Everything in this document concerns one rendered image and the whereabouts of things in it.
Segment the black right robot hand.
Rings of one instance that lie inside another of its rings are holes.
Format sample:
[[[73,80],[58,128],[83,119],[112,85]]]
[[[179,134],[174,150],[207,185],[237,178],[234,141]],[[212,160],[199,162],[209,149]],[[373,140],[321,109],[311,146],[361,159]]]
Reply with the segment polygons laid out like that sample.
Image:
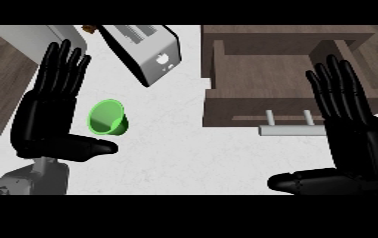
[[[272,175],[267,187],[293,195],[378,196],[378,117],[346,60],[326,56],[305,72],[323,117],[333,168]]]

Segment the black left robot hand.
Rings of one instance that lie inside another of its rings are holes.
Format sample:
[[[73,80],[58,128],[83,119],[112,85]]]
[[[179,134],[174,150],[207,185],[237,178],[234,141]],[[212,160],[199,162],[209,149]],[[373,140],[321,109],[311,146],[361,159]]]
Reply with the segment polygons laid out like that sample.
[[[10,128],[10,144],[23,159],[49,157],[85,162],[117,152],[117,145],[69,133],[76,96],[91,60],[70,41],[48,44],[32,89],[24,93]]]

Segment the green plastic cup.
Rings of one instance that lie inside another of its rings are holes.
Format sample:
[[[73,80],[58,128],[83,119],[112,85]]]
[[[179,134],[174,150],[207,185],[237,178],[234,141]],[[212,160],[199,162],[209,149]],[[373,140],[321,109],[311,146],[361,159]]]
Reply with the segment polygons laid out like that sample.
[[[119,101],[106,99],[92,106],[86,116],[86,127],[97,135],[119,136],[125,133],[128,120]]]

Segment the brown wooden open drawer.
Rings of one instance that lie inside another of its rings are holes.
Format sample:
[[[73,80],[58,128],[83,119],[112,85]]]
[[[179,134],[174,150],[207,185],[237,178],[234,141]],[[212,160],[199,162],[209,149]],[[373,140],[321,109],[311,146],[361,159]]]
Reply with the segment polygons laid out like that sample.
[[[321,114],[305,72],[326,62],[329,54],[348,62],[355,61],[342,40],[320,42],[303,55],[228,55],[224,42],[213,41],[202,125],[256,127],[267,123],[267,111],[272,112],[278,125],[302,125],[305,113],[320,123]]]

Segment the pale grey appliance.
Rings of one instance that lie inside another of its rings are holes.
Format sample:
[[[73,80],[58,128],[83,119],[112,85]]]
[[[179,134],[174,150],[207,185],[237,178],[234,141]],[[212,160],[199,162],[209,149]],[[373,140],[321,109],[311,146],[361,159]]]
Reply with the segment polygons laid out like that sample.
[[[72,25],[0,25],[0,37],[36,63],[51,42],[70,41],[70,48],[85,53],[86,44]]]

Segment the silver toaster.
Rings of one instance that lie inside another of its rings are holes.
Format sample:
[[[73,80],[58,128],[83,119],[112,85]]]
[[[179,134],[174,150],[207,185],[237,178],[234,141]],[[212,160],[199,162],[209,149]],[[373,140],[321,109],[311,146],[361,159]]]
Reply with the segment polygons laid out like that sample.
[[[148,87],[181,62],[178,36],[165,25],[98,25],[117,59]]]

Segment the brown wooden cabinet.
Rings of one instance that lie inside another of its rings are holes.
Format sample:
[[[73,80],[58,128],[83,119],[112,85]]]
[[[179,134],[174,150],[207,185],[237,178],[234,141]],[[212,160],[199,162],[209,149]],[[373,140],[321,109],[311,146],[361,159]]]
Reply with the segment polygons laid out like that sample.
[[[200,76],[209,77],[215,41],[228,55],[306,55],[323,40],[343,40],[354,51],[374,33],[370,25],[202,25]]]

